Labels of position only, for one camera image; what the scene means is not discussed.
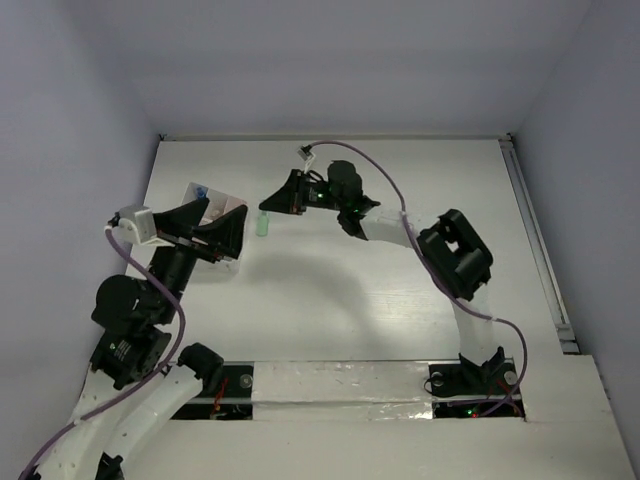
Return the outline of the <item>green highlighter pen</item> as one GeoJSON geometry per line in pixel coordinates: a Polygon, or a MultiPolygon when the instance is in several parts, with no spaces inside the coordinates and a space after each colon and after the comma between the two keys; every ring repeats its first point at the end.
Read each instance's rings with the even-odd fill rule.
{"type": "Polygon", "coordinates": [[[256,222],[256,235],[266,237],[269,232],[270,217],[267,211],[261,211],[256,222]]]}

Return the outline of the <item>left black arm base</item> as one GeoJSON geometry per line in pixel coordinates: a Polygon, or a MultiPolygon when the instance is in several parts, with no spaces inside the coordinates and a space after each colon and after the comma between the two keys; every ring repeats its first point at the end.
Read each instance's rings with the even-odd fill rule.
{"type": "Polygon", "coordinates": [[[172,417],[173,420],[242,421],[253,419],[253,363],[226,363],[200,343],[185,347],[180,366],[194,367],[203,390],[172,417]]]}

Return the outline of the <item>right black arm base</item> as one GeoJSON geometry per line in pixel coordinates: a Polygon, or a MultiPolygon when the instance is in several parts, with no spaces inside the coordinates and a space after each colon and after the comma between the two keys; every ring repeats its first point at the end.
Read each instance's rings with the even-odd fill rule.
{"type": "Polygon", "coordinates": [[[499,347],[481,366],[462,355],[455,362],[430,365],[423,389],[433,398],[436,419],[524,419],[522,397],[515,389],[517,380],[513,361],[499,347]]]}

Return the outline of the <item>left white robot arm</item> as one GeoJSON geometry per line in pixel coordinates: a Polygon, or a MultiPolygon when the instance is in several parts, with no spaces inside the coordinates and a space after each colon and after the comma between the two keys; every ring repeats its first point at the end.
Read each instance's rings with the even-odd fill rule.
{"type": "Polygon", "coordinates": [[[69,423],[48,440],[23,479],[124,479],[148,442],[197,395],[223,387],[223,358],[183,346],[180,300],[198,261],[239,258],[248,213],[241,203],[206,223],[206,197],[155,213],[120,209],[104,228],[138,277],[105,279],[92,320],[103,328],[69,423]]]}

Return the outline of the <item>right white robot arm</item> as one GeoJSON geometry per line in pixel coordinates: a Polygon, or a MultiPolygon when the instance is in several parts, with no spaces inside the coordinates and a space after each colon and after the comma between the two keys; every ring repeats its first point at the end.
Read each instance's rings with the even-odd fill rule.
{"type": "Polygon", "coordinates": [[[450,209],[425,227],[410,220],[405,207],[386,210],[365,195],[361,176],[345,160],[332,162],[326,177],[309,168],[293,169],[284,185],[259,204],[262,211],[288,215],[301,215],[309,208],[336,211],[339,225],[351,237],[413,249],[451,301],[462,384],[482,392],[496,381],[505,356],[486,312],[485,286],[493,256],[461,211],[450,209]]]}

